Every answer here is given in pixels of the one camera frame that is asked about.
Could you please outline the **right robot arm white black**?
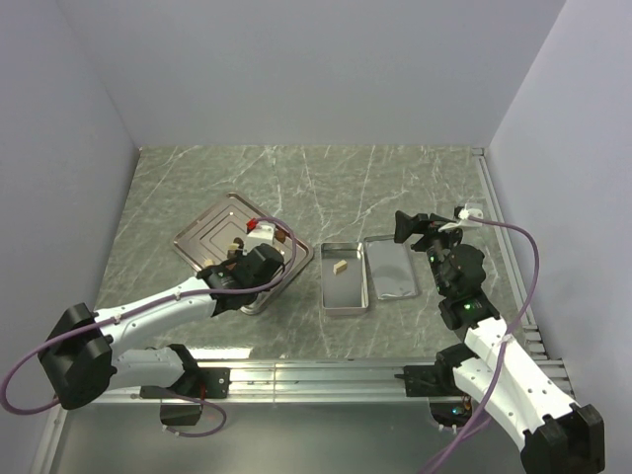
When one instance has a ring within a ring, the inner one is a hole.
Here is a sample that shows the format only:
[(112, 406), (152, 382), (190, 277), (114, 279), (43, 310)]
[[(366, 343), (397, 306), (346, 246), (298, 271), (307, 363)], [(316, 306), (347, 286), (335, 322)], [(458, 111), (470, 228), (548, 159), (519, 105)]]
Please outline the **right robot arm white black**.
[(481, 209), (467, 205), (457, 207), (453, 218), (395, 214), (395, 242), (418, 236), (411, 248), (427, 256), (442, 298), (441, 318), (460, 340), (437, 354), (434, 386), (477, 404), (454, 441), (422, 470), (435, 473), (461, 442), (495, 421), (513, 440), (527, 473), (601, 473), (601, 414), (591, 404), (579, 405), (545, 374), (514, 337), (521, 320), (507, 322), (483, 290), (485, 256), (462, 238), (485, 222)]

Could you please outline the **white square chocolate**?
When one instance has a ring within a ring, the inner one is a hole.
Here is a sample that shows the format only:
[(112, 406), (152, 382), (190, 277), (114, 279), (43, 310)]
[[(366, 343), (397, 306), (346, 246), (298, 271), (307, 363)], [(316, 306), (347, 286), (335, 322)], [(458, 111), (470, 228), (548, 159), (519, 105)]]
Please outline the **white square chocolate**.
[(333, 266), (333, 273), (335, 275), (339, 275), (341, 272), (343, 272), (346, 268), (348, 267), (348, 262), (345, 260), (340, 260), (338, 262), (336, 262)]

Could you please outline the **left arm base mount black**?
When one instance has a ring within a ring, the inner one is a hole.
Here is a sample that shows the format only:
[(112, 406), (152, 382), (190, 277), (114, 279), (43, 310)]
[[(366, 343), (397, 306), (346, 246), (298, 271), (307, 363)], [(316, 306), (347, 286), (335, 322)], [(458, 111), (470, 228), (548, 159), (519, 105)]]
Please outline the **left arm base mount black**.
[(176, 368), (182, 373), (173, 382), (162, 385), (142, 385), (139, 395), (142, 399), (177, 398), (193, 404), (179, 405), (162, 402), (160, 421), (171, 432), (179, 427), (194, 427), (203, 411), (202, 401), (225, 399), (229, 392), (230, 369), (228, 367), (202, 368), (189, 350), (179, 344), (166, 347), (168, 356), (176, 357)]

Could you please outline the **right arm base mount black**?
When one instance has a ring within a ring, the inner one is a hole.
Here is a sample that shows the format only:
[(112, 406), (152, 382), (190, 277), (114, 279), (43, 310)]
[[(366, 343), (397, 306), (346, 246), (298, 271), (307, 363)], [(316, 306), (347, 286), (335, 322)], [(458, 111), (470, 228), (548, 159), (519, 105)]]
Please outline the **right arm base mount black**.
[(460, 431), (471, 419), (471, 398), (448, 381), (437, 364), (405, 365), (394, 375), (404, 383), (407, 398), (427, 398), (432, 420), (440, 429)]

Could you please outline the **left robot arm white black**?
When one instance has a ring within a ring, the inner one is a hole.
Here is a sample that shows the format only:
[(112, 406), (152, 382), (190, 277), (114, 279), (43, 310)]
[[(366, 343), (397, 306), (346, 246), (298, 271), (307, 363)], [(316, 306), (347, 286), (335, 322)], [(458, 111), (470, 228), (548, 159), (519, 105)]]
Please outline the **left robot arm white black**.
[(66, 309), (49, 334), (39, 362), (60, 405), (75, 410), (108, 390), (157, 385), (191, 395), (198, 367), (186, 348), (144, 352), (139, 344), (182, 324), (212, 318), (253, 303), (284, 279), (292, 262), (269, 244), (208, 266), (176, 286), (114, 308)]

